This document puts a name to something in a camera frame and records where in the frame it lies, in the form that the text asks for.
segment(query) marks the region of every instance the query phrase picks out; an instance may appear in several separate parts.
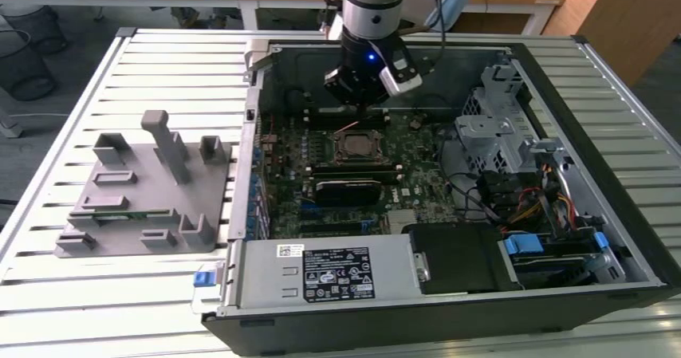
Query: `black plastic cover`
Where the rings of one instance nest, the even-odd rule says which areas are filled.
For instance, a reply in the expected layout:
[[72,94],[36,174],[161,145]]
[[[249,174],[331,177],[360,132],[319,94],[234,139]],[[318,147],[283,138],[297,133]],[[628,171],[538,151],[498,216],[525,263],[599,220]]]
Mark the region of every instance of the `black plastic cover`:
[[441,222],[405,227],[416,253],[424,253],[430,281],[424,294],[518,290],[501,255],[501,232],[488,223]]

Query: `red cable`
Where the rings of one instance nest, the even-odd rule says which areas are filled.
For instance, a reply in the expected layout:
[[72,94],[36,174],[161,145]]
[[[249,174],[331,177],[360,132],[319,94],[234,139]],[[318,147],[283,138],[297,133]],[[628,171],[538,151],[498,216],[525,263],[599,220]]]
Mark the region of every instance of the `red cable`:
[[521,195],[518,196],[518,208],[516,210],[521,210],[521,208],[522,208],[522,199],[525,197],[525,193],[530,193],[533,191],[540,191],[540,190],[541,190],[540,187],[526,188],[522,190]]

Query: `green circuit board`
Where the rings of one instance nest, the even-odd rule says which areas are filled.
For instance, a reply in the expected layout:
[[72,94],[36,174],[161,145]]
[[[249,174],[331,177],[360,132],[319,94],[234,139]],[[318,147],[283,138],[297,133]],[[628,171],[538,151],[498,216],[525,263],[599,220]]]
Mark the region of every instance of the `green circuit board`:
[[[402,177],[396,184],[381,187],[380,200],[368,207],[321,208],[311,194],[306,168],[310,165],[338,165],[335,131],[306,129],[302,118],[270,117],[263,128],[266,181],[270,196],[270,238],[311,237],[302,226],[362,223],[362,234],[389,234],[386,214],[392,210],[413,210],[418,222],[456,221],[454,199],[448,191],[436,157],[438,131],[442,123],[429,123],[417,113],[390,114],[390,125],[370,131],[344,131],[346,136],[370,132],[380,144],[380,156],[366,156],[369,150],[352,157],[350,163],[370,158],[377,164],[401,165]],[[334,235],[334,231],[313,237]]]

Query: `white cable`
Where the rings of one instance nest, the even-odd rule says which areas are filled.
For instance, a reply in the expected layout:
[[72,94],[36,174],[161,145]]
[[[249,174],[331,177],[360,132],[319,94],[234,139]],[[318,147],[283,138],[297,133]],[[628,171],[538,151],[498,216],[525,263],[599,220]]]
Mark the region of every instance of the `white cable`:
[[31,116],[68,116],[68,113],[20,113],[10,115],[10,117],[31,117]]

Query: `blue latch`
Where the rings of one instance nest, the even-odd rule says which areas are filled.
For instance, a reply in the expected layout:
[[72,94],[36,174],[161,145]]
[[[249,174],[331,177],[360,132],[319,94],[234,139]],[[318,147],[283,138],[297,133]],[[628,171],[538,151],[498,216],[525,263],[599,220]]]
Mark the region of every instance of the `blue latch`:
[[215,286],[217,284],[217,277],[214,271],[207,272],[195,272],[194,273],[194,287],[195,288],[207,288],[210,286]]
[[599,244],[599,247],[601,249],[607,249],[608,246],[611,246],[611,243],[608,242],[608,238],[605,238],[604,232],[595,233],[595,240],[596,240],[596,243]]
[[542,242],[536,234],[513,234],[504,240],[504,245],[509,255],[544,252]]

